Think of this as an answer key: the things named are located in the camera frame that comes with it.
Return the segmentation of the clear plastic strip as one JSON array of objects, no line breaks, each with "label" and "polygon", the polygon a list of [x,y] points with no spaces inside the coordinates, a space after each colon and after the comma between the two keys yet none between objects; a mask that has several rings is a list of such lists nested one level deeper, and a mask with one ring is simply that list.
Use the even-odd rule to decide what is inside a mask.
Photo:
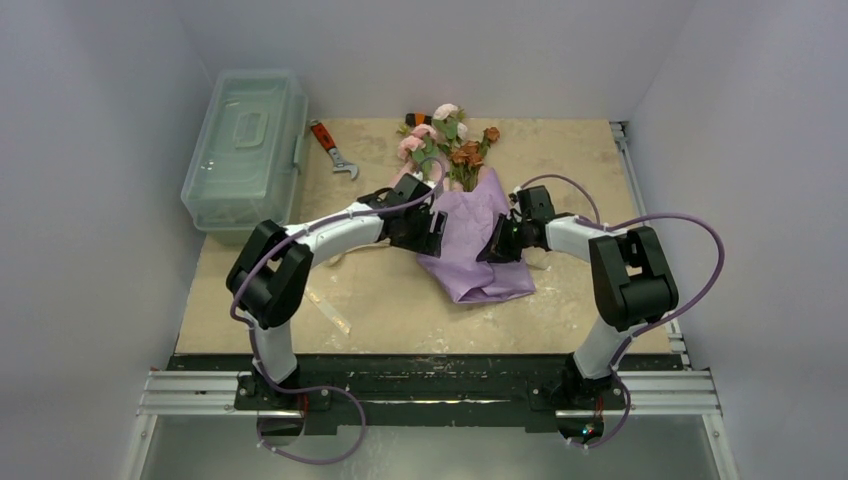
[{"label": "clear plastic strip", "polygon": [[348,337],[350,335],[351,324],[322,295],[311,287],[307,287],[305,296],[344,336]]}]

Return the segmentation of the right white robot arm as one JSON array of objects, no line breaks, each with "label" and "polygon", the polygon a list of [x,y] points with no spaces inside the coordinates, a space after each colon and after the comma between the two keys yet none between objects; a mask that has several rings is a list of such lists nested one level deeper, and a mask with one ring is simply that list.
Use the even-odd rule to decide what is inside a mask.
[{"label": "right white robot arm", "polygon": [[478,261],[514,263],[525,250],[568,254],[590,266],[599,317],[566,360],[559,395],[584,407],[610,388],[620,359],[638,332],[674,310],[679,293],[654,229],[605,230],[579,216],[556,212],[543,186],[519,189],[498,216]]}]

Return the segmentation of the orange handled adjustable wrench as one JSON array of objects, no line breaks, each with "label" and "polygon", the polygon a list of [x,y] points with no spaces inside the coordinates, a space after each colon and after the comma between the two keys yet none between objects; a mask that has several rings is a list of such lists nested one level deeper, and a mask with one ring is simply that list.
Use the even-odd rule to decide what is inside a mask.
[{"label": "orange handled adjustable wrench", "polygon": [[347,161],[341,154],[338,149],[338,146],[325,127],[325,125],[319,120],[312,120],[309,124],[310,131],[312,132],[315,139],[318,141],[319,145],[323,148],[323,150],[327,153],[329,158],[332,161],[332,171],[334,174],[348,174],[352,181],[356,180],[359,176],[359,168],[356,164]]}]

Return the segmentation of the clear plastic storage box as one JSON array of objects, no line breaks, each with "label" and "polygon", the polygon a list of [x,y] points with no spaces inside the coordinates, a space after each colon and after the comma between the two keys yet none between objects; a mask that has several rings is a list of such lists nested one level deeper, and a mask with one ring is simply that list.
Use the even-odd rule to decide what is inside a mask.
[{"label": "clear plastic storage box", "polygon": [[181,191],[197,230],[238,245],[264,220],[297,220],[307,113],[308,98],[290,70],[218,75]]}]

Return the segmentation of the white and orange rose stems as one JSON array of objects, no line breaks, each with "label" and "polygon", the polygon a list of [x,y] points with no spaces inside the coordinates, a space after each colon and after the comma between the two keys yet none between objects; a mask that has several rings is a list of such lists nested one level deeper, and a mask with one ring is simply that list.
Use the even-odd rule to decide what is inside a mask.
[{"label": "white and orange rose stems", "polygon": [[449,161],[449,176],[464,192],[478,185],[479,176],[491,147],[501,138],[497,127],[484,129],[472,137],[464,123],[464,110],[451,103],[442,104],[432,114],[431,125],[438,132],[438,147]]}]

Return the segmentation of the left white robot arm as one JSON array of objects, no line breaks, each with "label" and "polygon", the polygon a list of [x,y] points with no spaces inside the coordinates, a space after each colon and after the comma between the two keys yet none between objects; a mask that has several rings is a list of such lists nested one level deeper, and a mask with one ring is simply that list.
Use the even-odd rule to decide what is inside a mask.
[{"label": "left white robot arm", "polygon": [[311,270],[352,249],[385,242],[439,257],[448,215],[435,208],[439,191],[410,174],[393,187],[357,198],[345,209],[301,224],[258,224],[225,281],[229,313],[244,324],[259,395],[272,408],[292,405],[308,388],[298,385],[290,325]]}]

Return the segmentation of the pink purple wrapping paper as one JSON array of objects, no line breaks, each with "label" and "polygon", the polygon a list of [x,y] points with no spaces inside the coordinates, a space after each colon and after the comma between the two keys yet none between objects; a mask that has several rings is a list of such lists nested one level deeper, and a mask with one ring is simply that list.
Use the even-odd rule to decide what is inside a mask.
[{"label": "pink purple wrapping paper", "polygon": [[497,220],[509,205],[496,172],[484,167],[470,192],[446,190],[433,210],[447,215],[438,257],[420,254],[417,263],[456,304],[504,302],[530,295],[536,287],[523,260],[510,263],[479,261]]}]

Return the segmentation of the small orange black tool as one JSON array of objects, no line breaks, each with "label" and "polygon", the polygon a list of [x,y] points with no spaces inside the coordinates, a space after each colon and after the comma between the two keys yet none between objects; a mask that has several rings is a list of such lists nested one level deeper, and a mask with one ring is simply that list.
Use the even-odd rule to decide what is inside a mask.
[{"label": "small orange black tool", "polygon": [[404,122],[409,127],[416,127],[422,124],[430,125],[432,123],[432,116],[420,112],[411,112],[405,115]]}]

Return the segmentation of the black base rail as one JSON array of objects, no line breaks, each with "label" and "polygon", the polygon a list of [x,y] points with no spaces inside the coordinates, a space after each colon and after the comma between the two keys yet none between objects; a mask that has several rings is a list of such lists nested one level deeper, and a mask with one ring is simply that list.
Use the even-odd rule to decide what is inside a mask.
[{"label": "black base rail", "polygon": [[578,379],[568,354],[305,354],[282,390],[269,386],[247,354],[174,355],[191,399],[218,395],[226,413],[254,414],[263,430],[291,420],[308,435],[341,426],[512,427],[593,440],[603,420],[635,399],[637,385],[683,371],[670,354],[628,355],[618,377]]}]

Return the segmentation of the beige ribbon strip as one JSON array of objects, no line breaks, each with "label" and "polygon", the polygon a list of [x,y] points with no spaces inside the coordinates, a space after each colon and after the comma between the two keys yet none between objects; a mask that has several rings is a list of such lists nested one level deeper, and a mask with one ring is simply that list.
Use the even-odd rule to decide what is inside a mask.
[{"label": "beige ribbon strip", "polygon": [[[350,249],[350,250],[348,250],[344,253],[341,253],[341,254],[338,254],[338,255],[331,257],[330,259],[326,260],[323,263],[323,265],[326,266],[326,267],[334,267],[337,264],[339,264],[346,256],[352,255],[355,252],[364,251],[364,250],[388,249],[388,248],[390,248],[390,245],[387,242],[380,242],[380,243],[374,243],[374,244],[368,244],[368,245],[362,245],[362,246],[354,247],[354,248],[352,248],[352,249]],[[550,257],[549,257],[548,254],[541,254],[541,253],[526,254],[525,255],[525,262],[531,270],[549,271],[551,269],[551,267],[550,267],[551,260],[550,260]]]}]

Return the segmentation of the pink rose stem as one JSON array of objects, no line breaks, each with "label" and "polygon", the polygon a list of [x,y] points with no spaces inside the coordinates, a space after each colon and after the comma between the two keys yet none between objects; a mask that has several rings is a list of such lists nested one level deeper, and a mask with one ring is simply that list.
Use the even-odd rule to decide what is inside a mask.
[{"label": "pink rose stem", "polygon": [[411,162],[414,172],[420,172],[428,177],[433,170],[433,162],[430,158],[437,156],[440,133],[427,124],[407,128],[402,133],[404,137],[398,145],[398,157],[405,162]]}]

